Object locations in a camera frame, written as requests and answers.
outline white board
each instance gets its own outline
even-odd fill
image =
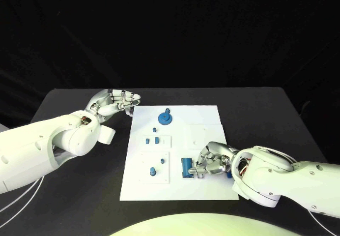
[[[173,121],[162,125],[159,115],[166,108]],[[162,145],[154,144],[154,137],[165,140]],[[227,178],[227,174],[205,175],[203,179],[182,177],[182,158],[193,158],[196,162],[209,141],[227,144],[216,106],[136,106],[121,201],[238,200],[234,179]],[[166,153],[165,165],[160,159]]]

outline black curtain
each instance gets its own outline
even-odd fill
[[[320,121],[339,127],[336,2],[6,0],[0,11],[10,128],[31,122],[54,88],[278,86],[299,112],[310,101],[314,137],[336,138],[316,128]]]

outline robotic hand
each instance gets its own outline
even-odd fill
[[[227,144],[209,142],[189,173],[219,175],[229,171],[235,179],[232,189],[245,199],[275,207],[283,195],[312,212],[340,218],[340,165],[297,162],[267,147],[239,151]]]
[[[84,111],[32,123],[0,133],[0,193],[45,176],[74,157],[85,155],[97,141],[110,144],[116,130],[101,125],[111,116],[140,104],[140,95],[103,90]]]

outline table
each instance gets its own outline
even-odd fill
[[[281,88],[127,90],[142,95],[142,105],[218,105],[227,140],[238,149],[261,145],[281,150],[299,161],[326,162]],[[52,90],[32,122],[82,110],[98,91]],[[239,201],[120,202],[131,117],[120,112],[105,125],[117,131],[111,145],[97,143],[85,156],[69,160],[46,175],[29,206],[0,229],[3,235],[107,236],[147,219],[189,212],[232,214],[303,235],[326,235],[307,210],[286,197],[281,197],[275,208],[263,207],[242,197]],[[26,189],[28,186],[2,194],[2,204],[10,203]],[[2,212],[2,222],[22,208],[26,200]],[[330,230],[336,229],[337,219],[323,215],[316,217]]]

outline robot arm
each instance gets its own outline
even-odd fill
[[[189,173],[216,175],[228,171],[235,179],[234,191],[263,206],[275,207],[280,197],[286,196],[312,212],[340,218],[339,165],[297,162],[265,147],[238,151],[209,142]]]
[[[101,125],[114,113],[133,107],[140,95],[121,90],[103,90],[85,111],[32,123],[0,133],[0,193],[36,179],[74,157],[85,155],[97,141],[110,144],[116,130]]]

